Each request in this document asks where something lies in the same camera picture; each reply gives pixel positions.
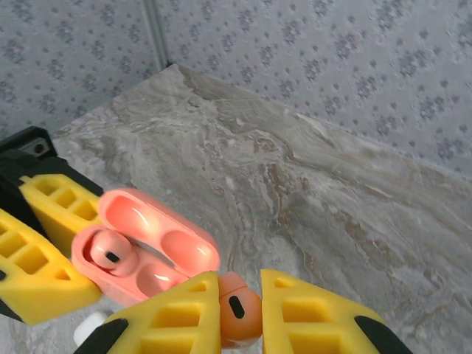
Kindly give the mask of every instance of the earbud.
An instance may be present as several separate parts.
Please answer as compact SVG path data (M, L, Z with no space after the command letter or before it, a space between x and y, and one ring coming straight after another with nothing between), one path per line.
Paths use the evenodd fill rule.
M262 300L233 271L219 277L218 285L222 348L253 345L263 334Z
M119 232L103 230L91 242L90 257L97 266L117 277L130 274L138 264L138 254Z

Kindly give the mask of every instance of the pink earbud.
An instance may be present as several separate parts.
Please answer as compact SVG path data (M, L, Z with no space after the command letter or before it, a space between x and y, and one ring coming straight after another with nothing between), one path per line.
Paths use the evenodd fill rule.
M138 264L138 254L130 241L112 230L103 230L94 236L90 257L97 266L117 277L130 274Z

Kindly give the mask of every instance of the open case lid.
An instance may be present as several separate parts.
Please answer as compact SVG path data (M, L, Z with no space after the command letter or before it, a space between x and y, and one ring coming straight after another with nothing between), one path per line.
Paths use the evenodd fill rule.
M98 214L108 228L160 251L187 277L217 271L220 266L211 235L139 190L105 193L98 202Z

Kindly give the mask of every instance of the gray marble countertop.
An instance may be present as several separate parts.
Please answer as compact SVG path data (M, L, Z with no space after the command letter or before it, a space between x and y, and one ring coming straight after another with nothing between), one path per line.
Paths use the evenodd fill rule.
M55 144L105 189L139 188L205 228L221 271L251 287L276 268L376 310L415 354L472 353L470 182L178 66ZM2 318L0 353L73 353L96 309L119 307Z

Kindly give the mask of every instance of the patterned wallpaper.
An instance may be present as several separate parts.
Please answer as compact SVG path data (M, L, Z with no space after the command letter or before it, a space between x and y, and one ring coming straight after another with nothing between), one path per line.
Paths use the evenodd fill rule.
M153 62L140 0L0 0L0 138L60 128Z
M472 0L158 0L172 59L472 176Z

